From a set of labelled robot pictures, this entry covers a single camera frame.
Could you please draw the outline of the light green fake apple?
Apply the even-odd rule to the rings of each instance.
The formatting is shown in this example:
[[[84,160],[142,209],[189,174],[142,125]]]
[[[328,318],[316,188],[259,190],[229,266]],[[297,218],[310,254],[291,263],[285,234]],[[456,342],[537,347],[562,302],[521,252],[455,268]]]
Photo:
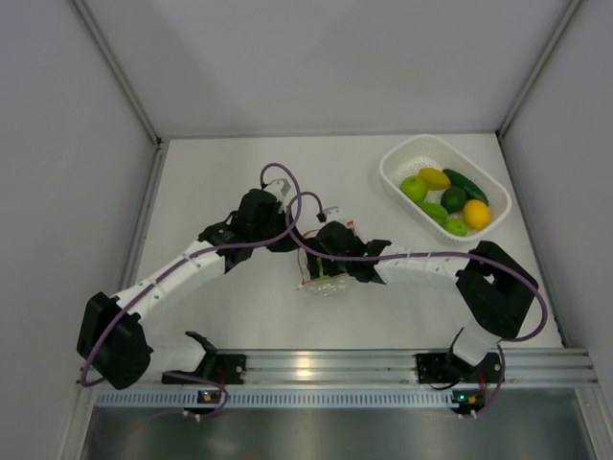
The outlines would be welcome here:
[[[460,218],[449,218],[443,224],[443,229],[456,237],[464,238],[468,234],[467,224]]]
[[[418,175],[404,178],[399,189],[408,199],[415,203],[423,202],[428,195],[427,183]]]
[[[320,258],[316,258],[311,263],[311,268],[309,270],[310,276],[313,280],[325,279],[327,277],[327,274],[324,270],[323,262]]]

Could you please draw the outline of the clear zip bag orange seal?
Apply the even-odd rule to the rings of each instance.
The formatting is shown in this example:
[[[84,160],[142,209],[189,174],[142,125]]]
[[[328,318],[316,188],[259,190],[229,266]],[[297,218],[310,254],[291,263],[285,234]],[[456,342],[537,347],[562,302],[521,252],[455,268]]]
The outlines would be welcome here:
[[[325,297],[346,292],[353,284],[351,277],[333,261],[315,257],[302,247],[296,261],[301,275],[298,290]]]

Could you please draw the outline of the yellow-green fake starfruit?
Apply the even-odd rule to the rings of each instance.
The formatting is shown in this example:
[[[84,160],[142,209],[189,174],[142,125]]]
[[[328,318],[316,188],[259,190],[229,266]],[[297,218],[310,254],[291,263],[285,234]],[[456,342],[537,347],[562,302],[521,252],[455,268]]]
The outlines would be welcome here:
[[[418,173],[426,184],[429,191],[445,190],[451,186],[449,177],[440,170],[434,168],[422,168]]]

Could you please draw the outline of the dark green fake avocado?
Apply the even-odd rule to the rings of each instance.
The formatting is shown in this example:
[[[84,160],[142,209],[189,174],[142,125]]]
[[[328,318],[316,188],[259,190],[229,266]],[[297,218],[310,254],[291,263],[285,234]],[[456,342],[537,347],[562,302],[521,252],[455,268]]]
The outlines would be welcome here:
[[[448,214],[461,212],[464,209],[466,202],[467,195],[465,190],[458,186],[451,186],[447,188],[442,194],[440,200],[440,204]]]

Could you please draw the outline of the yellow fake lemon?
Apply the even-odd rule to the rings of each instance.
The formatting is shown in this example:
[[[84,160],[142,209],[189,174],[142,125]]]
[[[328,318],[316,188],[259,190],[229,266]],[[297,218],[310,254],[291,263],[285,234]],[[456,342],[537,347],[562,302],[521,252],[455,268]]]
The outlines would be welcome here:
[[[470,229],[481,231],[491,222],[490,209],[484,201],[471,199],[465,203],[463,220]]]

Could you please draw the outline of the dark green fake cucumber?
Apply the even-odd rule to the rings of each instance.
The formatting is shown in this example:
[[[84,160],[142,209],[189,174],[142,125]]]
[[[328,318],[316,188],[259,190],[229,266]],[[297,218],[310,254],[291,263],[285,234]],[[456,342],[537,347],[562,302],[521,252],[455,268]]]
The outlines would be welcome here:
[[[485,192],[472,180],[450,169],[443,169],[443,173],[449,178],[450,184],[461,188],[469,199],[479,200],[489,205],[489,200]]]

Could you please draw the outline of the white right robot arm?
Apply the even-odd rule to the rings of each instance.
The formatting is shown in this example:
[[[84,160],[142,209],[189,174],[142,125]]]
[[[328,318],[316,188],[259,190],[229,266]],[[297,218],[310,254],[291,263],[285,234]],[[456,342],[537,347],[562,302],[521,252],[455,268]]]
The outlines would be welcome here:
[[[360,283],[406,283],[459,295],[471,319],[454,337],[439,372],[453,382],[470,380],[490,350],[518,338],[539,293],[535,278],[492,241],[468,252],[411,252],[387,240],[364,242],[333,221],[306,241],[306,252]]]

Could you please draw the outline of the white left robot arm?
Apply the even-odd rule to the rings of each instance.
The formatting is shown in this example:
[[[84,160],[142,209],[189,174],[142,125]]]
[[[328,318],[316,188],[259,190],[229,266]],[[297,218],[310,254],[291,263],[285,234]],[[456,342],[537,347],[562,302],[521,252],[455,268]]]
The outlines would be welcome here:
[[[257,247],[283,251],[284,201],[290,186],[277,179],[243,196],[226,220],[208,226],[169,264],[136,285],[89,299],[78,339],[87,368],[123,390],[147,372],[181,371],[195,382],[216,371],[212,345],[197,333],[154,343],[154,330],[172,309],[204,284],[248,260]]]

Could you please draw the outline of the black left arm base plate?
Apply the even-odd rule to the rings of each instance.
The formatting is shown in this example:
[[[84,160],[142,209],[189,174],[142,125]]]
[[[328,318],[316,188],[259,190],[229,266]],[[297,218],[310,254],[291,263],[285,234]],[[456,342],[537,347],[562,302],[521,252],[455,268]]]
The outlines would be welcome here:
[[[194,371],[169,371],[162,375],[163,384],[196,384],[205,381],[221,386],[243,385],[247,356],[243,354],[206,355]]]

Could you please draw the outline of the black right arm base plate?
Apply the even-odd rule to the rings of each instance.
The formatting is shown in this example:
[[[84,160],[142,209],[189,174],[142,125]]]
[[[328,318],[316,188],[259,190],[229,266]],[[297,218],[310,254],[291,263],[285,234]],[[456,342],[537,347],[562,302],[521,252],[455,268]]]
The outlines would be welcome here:
[[[497,383],[502,376],[501,359],[495,353],[487,353],[476,365],[450,352],[417,354],[416,363],[421,384]]]

